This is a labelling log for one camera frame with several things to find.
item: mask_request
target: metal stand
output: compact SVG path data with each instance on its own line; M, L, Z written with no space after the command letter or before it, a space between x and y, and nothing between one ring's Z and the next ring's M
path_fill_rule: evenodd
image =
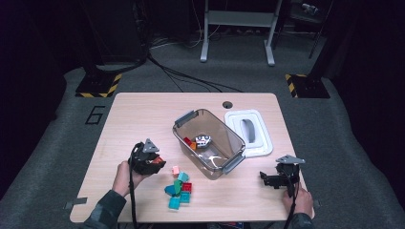
M209 10L208 0L205 0L204 14L204 35L202 43L201 62L206 62L208 55L208 26L209 25L227 25L227 26L247 26L247 27L267 27L270 28L268 39L265 40L265 49L267 56L267 64L274 66L275 61L271 49L271 40L276 28L281 3L283 0L277 1L276 10L270 12L242 12L242 11L220 11Z

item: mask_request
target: black cable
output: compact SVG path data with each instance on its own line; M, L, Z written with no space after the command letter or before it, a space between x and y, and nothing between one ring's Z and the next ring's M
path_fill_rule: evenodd
M170 75L166 70L163 70L166 74L167 74L167 76L173 81L173 83L178 87L178 89L182 92L182 93L184 93L184 91L181 89L181 87L179 86L179 84L177 84L176 83L176 81L173 79L173 76L172 75Z
M268 225L266 225L263 229L269 229L272 225L274 224L273 221L271 221Z
M154 58L152 57L152 54L151 54L151 53L148 54L148 59L149 59L152 63L154 63L155 65L157 65L157 66L160 67L161 69L163 69L164 71L168 71L168 72L170 72L170 73L172 73L172 74L175 74L175 75L178 75L178 76L181 76L181 77L184 77L184 78L188 78L188 79L192 79L192 80L201 82L201 83L203 83L203 84L205 84L205 85L208 85L208 86L210 86L210 87L212 87L212 88L215 88L215 89L218 90L218 92L220 92L220 93L222 93L223 91L222 91L221 89L219 89L218 87L216 87L216 86L228 88L228 89L234 90L234 91L239 92L239 93L242 93L242 92L243 92L243 91L241 91L241 90L239 90L239 89L235 89L235 88L232 88L232 87L223 85L223 84L214 83L214 82L207 81L207 80L202 80L202 79L199 79L199 78L190 76L190 75L188 75L188 74L180 73L180 72L177 72L177 71L175 71L175 70L169 69L169 68L167 68L167 67L165 67L165 66L162 66L156 59L154 59Z
M132 180L132 157L135 149L137 148L135 145L134 149L131 152L131 157L129 158L129 193L131 195L131 205L132 205L132 222L134 224L134 228L138 228L137 223L137 211L136 211L136 204L135 204L135 194L134 194L134 181Z
M200 86L200 87L206 88L206 89L211 93L211 90L209 90L209 88L205 87L203 84L199 84L199 83L196 83L196 82L191 82L191 81L179 79L179 78L177 78L176 76L171 75L171 74L169 74L169 76L172 77L172 78L174 78L174 79L176 79L176 80L179 80L179 81L181 81L181 82L192 83L192 84L198 85L198 86Z
M288 183L289 183L289 186L292 187L292 188L294 188L294 186L293 186L293 184L292 184L292 182L291 182L291 179L290 179L289 176L286 174L286 171L284 171L284 170L281 170L281 171L286 175L287 180L288 180ZM284 229L288 229L289 223L291 222L292 217L293 217L293 215L294 215L295 200L296 200L297 197L298 197L298 190L299 190L299 189L300 189L300 184L299 184L299 181L298 181L298 187L294 190L294 191L295 191L295 195L294 195L294 193L292 193L292 204L291 204L291 207L289 208L289 213L288 213L288 217L287 217L287 220L286 220L286 224L284 225Z

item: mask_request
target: sleeve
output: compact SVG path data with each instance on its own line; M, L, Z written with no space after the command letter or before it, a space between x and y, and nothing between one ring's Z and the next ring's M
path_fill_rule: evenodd
M114 228L119 214L124 208L126 199L110 190L96 205L92 214L80 228Z
M305 213L297 213L292 217L292 229L314 229L312 219Z

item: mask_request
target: yellow black caution tape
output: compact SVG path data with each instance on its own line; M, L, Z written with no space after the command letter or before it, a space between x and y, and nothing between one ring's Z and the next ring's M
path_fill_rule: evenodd
M286 74L286 80L288 83L289 92L291 93L292 97L298 97L297 91L295 90L295 86L292 83L293 76L300 76L300 77L307 77L305 74Z
M105 93L76 93L77 97L111 97L114 94L114 91L117 89L118 82L121 79L122 74L119 74L114 79L110 89Z

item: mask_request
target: cable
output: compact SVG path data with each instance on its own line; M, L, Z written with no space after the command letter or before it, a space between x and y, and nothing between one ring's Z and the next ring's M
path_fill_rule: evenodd
M284 170L281 170L281 171L286 175L287 180L288 180L288 183L289 183L289 186L292 187L292 188L294 188L294 186L292 185L291 179L290 179L289 176L286 174L286 171L284 171ZM286 224L284 225L284 229L288 229L289 223L291 222L292 216L294 215L295 200L296 200L297 197L298 197L298 190L299 190L299 189L300 189L300 183L298 182L297 187L296 187L295 190L294 190L294 191L296 191L296 192L295 192L295 195L294 195L294 193L292 193L292 204L291 204L291 207L289 208L289 213L288 213L288 217L287 217L287 220L286 220Z
M163 70L166 74L167 74L167 76L173 81L173 83L178 87L178 89L182 92L182 93L184 93L184 91L181 89L181 87L179 86L179 84L177 84L176 83L176 81L173 79L173 76L172 75L170 75L166 70Z
M166 44L168 40L169 40L169 37L157 37L151 42L151 46Z
M228 0L226 0L226 2L225 2L225 11L227 11L227 2L228 2ZM215 30L208 36L208 39L211 38L211 36L220 28L220 26L221 26L221 25L219 25L219 26L217 27L217 29L215 29Z
M199 24L200 38L199 38L199 40L197 41L197 43L194 44L193 46L186 46L186 45L184 45L185 47L190 48L190 49L191 49L191 48L194 48L194 47L196 47L198 44L200 44L200 42L202 41L202 37L203 37L202 26L201 26L201 24L200 24L200 20L199 20L199 17L198 17L198 15L197 15L197 12L196 12L196 7L195 7L195 5L194 5L194 0L192 0L191 3L192 3L192 5L193 5L193 11L194 11L194 15L196 15L197 23Z
M136 205L135 205L135 194L134 194L134 181L132 180L132 157L135 149L139 145L135 145L134 149L132 150L131 156L129 158L129 193L131 196L131 205L132 205L132 222L134 223L134 228L138 228L138 223L137 223L137 211L136 211Z
M172 73L172 74L175 74L175 75L177 75L177 76L181 76L181 77L184 77L184 78L187 78L187 79L191 79L191 80L195 80L195 81L201 82L201 83L203 83L203 84L205 84L205 85L208 85L208 86L210 86L210 87L212 87L212 88L218 90L218 92L220 92L220 93L222 93L223 91L222 91L221 89L219 89L218 87L216 87L216 86L228 88L228 89L234 90L234 91L239 92L239 93L242 93L242 92L243 92L243 91L241 91L241 90L239 90L239 89L235 89L235 88L232 88L232 87L228 87L228 86L225 86L225 85L223 85L223 84L214 83L214 82L207 81L207 80L202 80L202 79L199 79L199 78L190 76L190 75L188 75L188 74L179 73L179 72L177 72L177 71L175 71L175 70L169 69L169 68L167 68L167 67L165 67L165 66L162 66L156 59L154 59L154 58L152 57L152 54L151 54L151 53L149 53L148 59L149 59L152 63L154 63L155 65L157 65L158 67L160 67L162 70L164 70L164 71L166 71L166 72L169 72L169 73Z
M207 90L209 93L211 93L211 90L209 90L209 88L205 87L203 84L199 84L199 83L196 83L196 82L191 82L191 81L179 79L179 78L177 78L177 77L175 77L175 76L173 76L173 75L170 75L170 76L171 76L172 78L175 78L176 80L181 81L181 82L192 83L192 84L201 86L201 87L203 87L203 88L206 88L206 90Z
M179 45L181 43L182 42L165 43L165 44L162 44L162 45L157 45L157 46L151 47L150 50L154 50L154 49L164 47L164 46L169 46L169 45Z

